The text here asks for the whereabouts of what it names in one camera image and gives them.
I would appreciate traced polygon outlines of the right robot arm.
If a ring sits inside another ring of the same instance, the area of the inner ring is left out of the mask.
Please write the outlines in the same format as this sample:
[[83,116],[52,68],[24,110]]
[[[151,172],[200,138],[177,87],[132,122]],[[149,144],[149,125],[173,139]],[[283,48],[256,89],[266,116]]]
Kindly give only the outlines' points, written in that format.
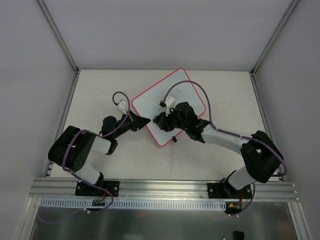
[[224,193],[230,198],[239,195],[247,185],[267,183],[275,176],[277,168],[284,164],[282,154],[263,131],[245,136],[220,129],[211,121],[198,118],[187,102],[161,102],[159,105],[164,111],[153,122],[160,130],[171,132],[180,129],[194,141],[218,145],[242,156],[244,166],[222,181]]

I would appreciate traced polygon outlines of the pink-framed whiteboard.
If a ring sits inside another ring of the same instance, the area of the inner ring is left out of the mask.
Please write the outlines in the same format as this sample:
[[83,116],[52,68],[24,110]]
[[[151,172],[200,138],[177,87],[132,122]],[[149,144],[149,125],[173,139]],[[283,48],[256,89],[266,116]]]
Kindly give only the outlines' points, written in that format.
[[[160,106],[160,102],[170,90],[170,87],[185,80],[189,81],[190,77],[185,69],[179,68],[133,98],[131,106],[139,116],[153,120],[164,111]],[[176,104],[188,102],[198,117],[206,112],[206,106],[192,83],[181,83],[175,86],[170,90],[169,95],[175,99]],[[148,123],[146,127],[160,147],[168,144],[172,140],[172,137],[176,137],[182,132],[177,128],[171,132],[165,132],[154,122]]]

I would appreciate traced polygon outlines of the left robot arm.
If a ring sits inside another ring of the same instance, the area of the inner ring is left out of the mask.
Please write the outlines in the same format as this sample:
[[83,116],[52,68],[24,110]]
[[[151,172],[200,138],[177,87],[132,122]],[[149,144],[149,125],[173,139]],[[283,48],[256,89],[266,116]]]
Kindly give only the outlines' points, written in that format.
[[151,120],[129,111],[120,120],[107,116],[102,121],[100,135],[75,126],[68,126],[48,152],[48,159],[63,170],[75,174],[79,180],[87,182],[87,189],[93,195],[104,191],[103,174],[87,163],[90,152],[111,155],[118,146],[117,138],[128,131],[136,132]]

